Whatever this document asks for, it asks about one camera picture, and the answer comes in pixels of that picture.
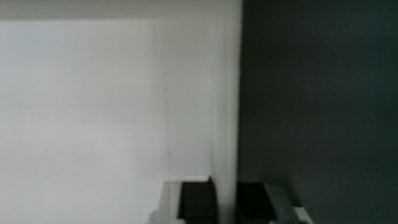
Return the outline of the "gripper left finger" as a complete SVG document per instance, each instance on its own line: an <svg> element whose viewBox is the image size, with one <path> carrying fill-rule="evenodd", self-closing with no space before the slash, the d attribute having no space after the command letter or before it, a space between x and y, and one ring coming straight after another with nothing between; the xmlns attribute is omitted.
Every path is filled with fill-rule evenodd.
<svg viewBox="0 0 398 224"><path fill-rule="evenodd" d="M150 224L219 224L216 185L205 182L166 182L161 204Z"/></svg>

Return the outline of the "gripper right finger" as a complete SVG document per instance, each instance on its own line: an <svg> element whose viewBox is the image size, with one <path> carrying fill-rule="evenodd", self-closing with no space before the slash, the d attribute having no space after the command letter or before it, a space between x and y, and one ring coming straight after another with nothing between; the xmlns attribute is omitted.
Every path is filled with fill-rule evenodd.
<svg viewBox="0 0 398 224"><path fill-rule="evenodd" d="M239 184L237 224L315 224L306 209L296 205L280 186Z"/></svg>

